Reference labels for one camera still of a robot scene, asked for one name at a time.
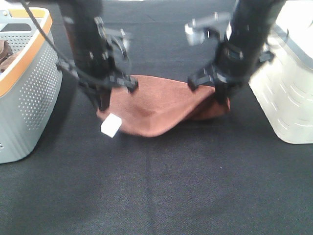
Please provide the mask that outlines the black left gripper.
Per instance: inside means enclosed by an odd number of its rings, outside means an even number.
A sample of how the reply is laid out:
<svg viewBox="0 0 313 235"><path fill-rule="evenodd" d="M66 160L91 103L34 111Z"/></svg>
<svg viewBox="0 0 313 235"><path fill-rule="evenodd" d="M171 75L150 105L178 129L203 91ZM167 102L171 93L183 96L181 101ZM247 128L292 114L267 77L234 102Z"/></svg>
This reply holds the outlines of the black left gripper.
<svg viewBox="0 0 313 235"><path fill-rule="evenodd" d="M77 68L99 80L109 77L111 88L126 88L133 93L138 81L117 67L114 51L119 49L123 60L128 60L130 35L123 29L105 28L101 17L79 17L72 26L70 45ZM110 105L111 91L99 85L79 83L79 88L100 111Z"/></svg>

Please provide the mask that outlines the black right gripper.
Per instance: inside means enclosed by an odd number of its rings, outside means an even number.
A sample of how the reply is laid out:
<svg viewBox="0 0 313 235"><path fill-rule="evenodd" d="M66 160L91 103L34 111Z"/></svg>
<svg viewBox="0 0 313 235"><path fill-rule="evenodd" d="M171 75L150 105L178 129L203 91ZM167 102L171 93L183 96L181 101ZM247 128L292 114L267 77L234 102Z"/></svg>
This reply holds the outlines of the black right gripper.
<svg viewBox="0 0 313 235"><path fill-rule="evenodd" d="M251 55L232 49L227 42L221 42L211 65L198 70L187 79L191 91L201 85L213 86L219 104L226 104L265 63L272 62L274 53L260 50Z"/></svg>

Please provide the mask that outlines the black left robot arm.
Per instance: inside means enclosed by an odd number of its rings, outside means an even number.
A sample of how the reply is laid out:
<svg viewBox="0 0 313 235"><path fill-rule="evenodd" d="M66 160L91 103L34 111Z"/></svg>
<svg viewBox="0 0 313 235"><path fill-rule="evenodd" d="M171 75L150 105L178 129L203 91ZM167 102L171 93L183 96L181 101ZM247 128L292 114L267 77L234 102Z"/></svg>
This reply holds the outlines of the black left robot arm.
<svg viewBox="0 0 313 235"><path fill-rule="evenodd" d="M105 27L101 0L59 0L57 2L73 59L63 59L58 67L78 79L78 84L94 106L104 111L114 88L133 93L138 81L127 67L130 35L123 29Z"/></svg>

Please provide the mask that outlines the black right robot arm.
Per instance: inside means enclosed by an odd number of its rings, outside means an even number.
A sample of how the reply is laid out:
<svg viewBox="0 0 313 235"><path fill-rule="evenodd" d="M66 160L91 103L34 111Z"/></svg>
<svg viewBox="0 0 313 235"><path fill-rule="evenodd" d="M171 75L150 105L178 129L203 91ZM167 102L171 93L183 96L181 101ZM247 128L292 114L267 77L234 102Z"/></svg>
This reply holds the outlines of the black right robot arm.
<svg viewBox="0 0 313 235"><path fill-rule="evenodd" d="M214 58L188 77L189 89L212 84L220 104L246 84L252 75L275 55L264 50L268 36L285 5L284 0L238 0L232 13L216 12L185 24L190 45L216 39Z"/></svg>

